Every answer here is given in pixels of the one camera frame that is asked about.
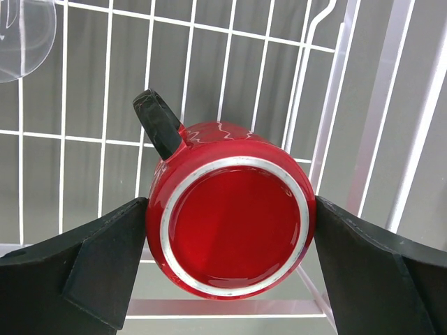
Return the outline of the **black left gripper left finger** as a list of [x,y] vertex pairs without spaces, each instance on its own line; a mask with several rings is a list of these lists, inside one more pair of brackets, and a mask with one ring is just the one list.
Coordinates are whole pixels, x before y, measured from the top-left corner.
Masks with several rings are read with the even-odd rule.
[[116,334],[146,236],[147,198],[1,257],[2,334]]

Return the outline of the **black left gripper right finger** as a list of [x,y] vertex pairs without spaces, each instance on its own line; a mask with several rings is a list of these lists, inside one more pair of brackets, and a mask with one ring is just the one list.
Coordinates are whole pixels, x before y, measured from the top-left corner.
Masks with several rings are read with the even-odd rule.
[[446,333],[446,252],[322,197],[314,240],[338,334]]

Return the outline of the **red ceramic mug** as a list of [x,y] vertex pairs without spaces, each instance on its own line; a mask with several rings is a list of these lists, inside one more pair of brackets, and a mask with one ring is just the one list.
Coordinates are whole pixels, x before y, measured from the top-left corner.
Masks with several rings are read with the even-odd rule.
[[161,271],[206,299],[245,299],[283,281],[316,228],[316,197],[298,163],[236,124],[184,126],[152,89],[133,108],[160,158],[146,231]]

